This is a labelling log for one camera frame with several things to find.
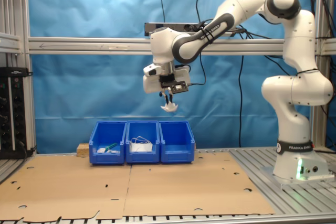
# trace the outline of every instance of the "cardboard sheet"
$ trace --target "cardboard sheet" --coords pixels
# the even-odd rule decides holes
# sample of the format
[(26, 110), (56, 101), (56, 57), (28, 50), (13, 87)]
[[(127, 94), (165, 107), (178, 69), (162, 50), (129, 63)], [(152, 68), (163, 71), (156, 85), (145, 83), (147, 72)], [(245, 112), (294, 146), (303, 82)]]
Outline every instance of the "cardboard sheet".
[(130, 166), (91, 166), (88, 157), (37, 156), (0, 185), (0, 220), (89, 219), (98, 211), (97, 219), (119, 219), (129, 177)]
[(198, 153), (193, 164), (133, 165), (124, 209), (124, 216), (274, 213), (229, 153)]

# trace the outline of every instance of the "metal grating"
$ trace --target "metal grating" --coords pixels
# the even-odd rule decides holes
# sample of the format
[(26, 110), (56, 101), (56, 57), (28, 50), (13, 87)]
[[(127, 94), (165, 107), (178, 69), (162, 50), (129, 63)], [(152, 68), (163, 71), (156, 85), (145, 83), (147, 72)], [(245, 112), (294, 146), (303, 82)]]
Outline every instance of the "metal grating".
[[(280, 190), (260, 168), (274, 166), (275, 148), (238, 148), (197, 150), (200, 153), (230, 152), (245, 170), (251, 181), (259, 188), (275, 210), (275, 215), (215, 215), (215, 216), (136, 216), (122, 219), (96, 220), (76, 219), (44, 224), (108, 224), (108, 223), (332, 223), (336, 222), (336, 182), (292, 185)], [(321, 154), (331, 165), (336, 164), (336, 156)], [(14, 169), (20, 162), (0, 161), (0, 181), (2, 174)], [(0, 221), (0, 224), (20, 224), (21, 221)]]
[(22, 159), (0, 159), (0, 184), (21, 163)]

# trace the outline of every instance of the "blue plastic bin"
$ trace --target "blue plastic bin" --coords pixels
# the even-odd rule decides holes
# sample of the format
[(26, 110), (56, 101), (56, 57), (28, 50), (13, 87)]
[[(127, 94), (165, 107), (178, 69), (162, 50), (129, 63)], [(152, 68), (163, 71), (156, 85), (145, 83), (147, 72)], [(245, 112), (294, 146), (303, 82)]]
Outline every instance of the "blue plastic bin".
[[(97, 122), (89, 142), (90, 163), (94, 165), (123, 164), (126, 128), (127, 122)], [(118, 151), (117, 153), (97, 153), (99, 148), (105, 148), (114, 143), (117, 143), (117, 146), (111, 150)]]
[[(131, 140), (141, 136), (153, 144), (151, 152), (131, 152)], [(129, 121), (125, 143), (126, 162), (158, 163), (160, 161), (160, 135), (158, 121)]]
[(195, 138), (187, 121), (159, 122), (162, 163), (190, 163), (195, 158)]

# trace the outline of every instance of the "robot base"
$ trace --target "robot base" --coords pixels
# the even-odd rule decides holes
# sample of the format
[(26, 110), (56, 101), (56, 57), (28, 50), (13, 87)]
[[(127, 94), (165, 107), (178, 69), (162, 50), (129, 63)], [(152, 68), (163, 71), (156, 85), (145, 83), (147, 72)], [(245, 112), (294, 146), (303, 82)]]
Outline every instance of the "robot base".
[(327, 161), (315, 151), (278, 154), (274, 169), (273, 167), (262, 167), (260, 170), (280, 189), (293, 184), (335, 181), (333, 172), (328, 169)]

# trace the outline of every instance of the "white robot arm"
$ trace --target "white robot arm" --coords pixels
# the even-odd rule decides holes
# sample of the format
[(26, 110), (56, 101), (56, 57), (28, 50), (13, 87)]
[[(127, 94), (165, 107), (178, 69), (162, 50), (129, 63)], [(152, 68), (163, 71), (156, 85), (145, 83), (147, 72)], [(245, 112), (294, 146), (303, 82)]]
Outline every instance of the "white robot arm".
[(333, 86), (315, 62), (314, 16), (301, 10), (298, 0), (226, 0), (213, 21), (193, 35), (169, 28), (155, 30), (151, 35), (153, 64), (144, 68), (144, 90), (160, 92), (166, 100), (162, 108), (176, 111), (173, 94), (188, 91), (190, 78), (187, 67), (174, 67), (174, 59), (180, 63), (194, 61), (207, 45), (255, 14), (272, 24), (283, 24), (283, 59), (298, 72), (296, 76), (267, 78), (262, 85), (262, 94), (275, 109), (279, 123), (274, 174), (288, 180), (325, 178), (329, 175), (328, 166), (312, 149), (309, 121), (294, 105), (327, 104)]

